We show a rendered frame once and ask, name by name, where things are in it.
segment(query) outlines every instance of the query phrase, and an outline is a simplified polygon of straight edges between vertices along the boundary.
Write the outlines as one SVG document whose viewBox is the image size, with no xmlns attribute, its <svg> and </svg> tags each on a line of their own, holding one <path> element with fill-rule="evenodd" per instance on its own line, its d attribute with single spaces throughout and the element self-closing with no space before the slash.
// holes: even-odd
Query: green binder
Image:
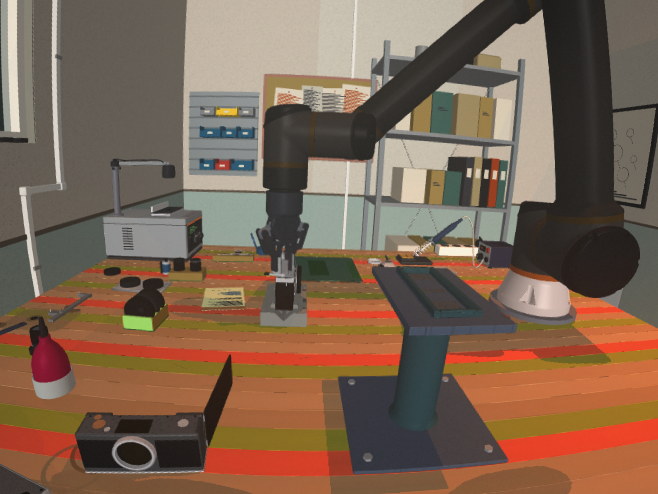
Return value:
<svg viewBox="0 0 658 494">
<path fill-rule="evenodd" d="M 498 191 L 496 193 L 496 207 L 505 207 L 505 183 L 507 182 L 507 161 L 500 160 L 498 170 Z"/>
<path fill-rule="evenodd" d="M 459 206 L 459 195 L 462 186 L 461 172 L 446 171 L 446 181 L 443 190 L 443 204 Z"/>
<path fill-rule="evenodd" d="M 452 93 L 436 91 L 432 95 L 430 132 L 450 134 L 452 129 Z"/>
</svg>

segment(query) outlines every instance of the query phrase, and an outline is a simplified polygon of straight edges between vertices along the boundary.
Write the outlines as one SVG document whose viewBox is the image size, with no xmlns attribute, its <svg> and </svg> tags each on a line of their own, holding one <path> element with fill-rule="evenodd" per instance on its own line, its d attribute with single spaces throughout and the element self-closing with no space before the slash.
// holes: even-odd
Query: striped tabletop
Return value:
<svg viewBox="0 0 658 494">
<path fill-rule="evenodd" d="M 163 293 L 170 315 L 153 333 L 123 328 L 123 305 L 133 294 L 112 290 L 122 276 L 161 277 L 151 261 L 108 259 L 0 317 L 2 330 L 46 316 L 75 301 L 78 292 L 92 294 L 47 324 L 77 381 L 62 398 L 41 400 L 34 393 L 28 352 L 33 322 L 0 335 L 0 463 L 53 493 L 658 490 L 655 327 L 572 293 L 578 310 L 573 324 L 517 321 L 515 334 L 453 336 L 444 372 L 457 378 L 509 462 L 353 475 L 337 378 L 397 375 L 402 346 L 402 327 L 367 263 L 384 253 L 300 252 L 350 257 L 363 283 L 307 282 L 308 327 L 275 328 L 259 324 L 273 280 L 264 276 L 269 258 L 212 260 L 233 250 L 206 246 L 199 252 L 206 280 L 173 282 Z M 483 297 L 507 272 L 476 269 L 470 259 L 430 257 Z M 108 266 L 122 274 L 105 276 Z M 207 287 L 243 287 L 246 308 L 201 312 Z M 205 473 L 84 473 L 74 433 L 85 413 L 200 412 L 229 354 L 233 388 Z"/>
</svg>

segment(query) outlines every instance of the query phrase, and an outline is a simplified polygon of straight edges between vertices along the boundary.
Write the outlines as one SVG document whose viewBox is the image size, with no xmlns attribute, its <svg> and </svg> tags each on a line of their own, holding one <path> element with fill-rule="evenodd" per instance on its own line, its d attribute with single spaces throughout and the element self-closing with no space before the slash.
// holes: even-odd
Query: red binder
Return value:
<svg viewBox="0 0 658 494">
<path fill-rule="evenodd" d="M 487 207 L 496 207 L 496 196 L 498 194 L 498 172 L 500 170 L 500 160 L 496 158 L 491 159 L 491 173 L 489 175 L 489 197 L 487 199 Z"/>
</svg>

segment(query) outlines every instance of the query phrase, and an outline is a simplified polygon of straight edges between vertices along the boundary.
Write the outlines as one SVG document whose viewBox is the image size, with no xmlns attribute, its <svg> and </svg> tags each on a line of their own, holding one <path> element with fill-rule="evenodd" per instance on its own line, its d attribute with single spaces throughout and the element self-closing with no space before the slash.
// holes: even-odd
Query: microscope arm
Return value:
<svg viewBox="0 0 658 494">
<path fill-rule="evenodd" d="M 386 132 L 514 24 L 544 11 L 553 107 L 556 200 L 524 202 L 512 270 L 559 281 L 588 297 L 610 295 L 633 277 L 639 247 L 614 201 L 612 89 L 604 0 L 485 0 L 354 113 L 316 113 L 305 105 L 267 110 L 263 185 L 271 245 L 286 238 L 293 255 L 308 159 L 370 159 Z"/>
</svg>

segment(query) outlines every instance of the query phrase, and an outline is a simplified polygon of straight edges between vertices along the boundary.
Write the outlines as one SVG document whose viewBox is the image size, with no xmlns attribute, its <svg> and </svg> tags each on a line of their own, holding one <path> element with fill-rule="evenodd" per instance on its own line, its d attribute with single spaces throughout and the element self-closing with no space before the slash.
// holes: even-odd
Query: blue bin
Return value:
<svg viewBox="0 0 658 494">
<path fill-rule="evenodd" d="M 223 128 L 199 127 L 199 137 L 222 137 Z"/>
<path fill-rule="evenodd" d="M 254 138 L 254 128 L 253 127 L 238 127 L 239 139 L 253 139 Z"/>
<path fill-rule="evenodd" d="M 254 160 L 231 160 L 231 170 L 253 171 Z"/>
<path fill-rule="evenodd" d="M 222 137 L 237 137 L 238 131 L 235 127 L 222 127 Z"/>
</svg>

